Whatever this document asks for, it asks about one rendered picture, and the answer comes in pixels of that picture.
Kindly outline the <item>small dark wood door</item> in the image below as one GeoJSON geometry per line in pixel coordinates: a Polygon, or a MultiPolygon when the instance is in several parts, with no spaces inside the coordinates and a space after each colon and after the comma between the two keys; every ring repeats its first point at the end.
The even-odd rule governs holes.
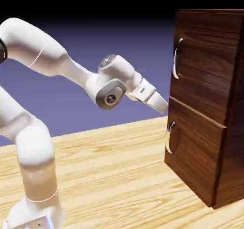
{"type": "Polygon", "coordinates": [[[170,97],[168,125],[172,154],[164,162],[207,205],[214,202],[214,189],[222,137],[226,127],[170,97]]]}

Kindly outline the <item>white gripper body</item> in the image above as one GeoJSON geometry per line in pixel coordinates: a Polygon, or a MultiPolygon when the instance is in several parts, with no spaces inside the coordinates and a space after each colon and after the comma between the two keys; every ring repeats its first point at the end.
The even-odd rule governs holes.
{"type": "Polygon", "coordinates": [[[164,113],[168,110],[168,103],[157,91],[149,97],[145,104],[159,113],[164,113]]]}

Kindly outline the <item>large dark wood door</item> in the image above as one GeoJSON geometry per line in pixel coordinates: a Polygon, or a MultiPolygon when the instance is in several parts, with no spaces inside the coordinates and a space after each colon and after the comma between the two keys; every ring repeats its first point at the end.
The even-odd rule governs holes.
{"type": "Polygon", "coordinates": [[[179,10],[174,50],[180,78],[172,75],[170,96],[226,125],[244,10],[179,10]]]}

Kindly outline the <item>dark wood cabinet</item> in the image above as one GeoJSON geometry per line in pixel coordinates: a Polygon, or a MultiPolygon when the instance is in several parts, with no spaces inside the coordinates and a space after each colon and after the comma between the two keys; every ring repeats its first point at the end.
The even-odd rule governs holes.
{"type": "Polygon", "coordinates": [[[244,199],[244,23],[228,107],[211,206],[215,209],[244,199]]]}

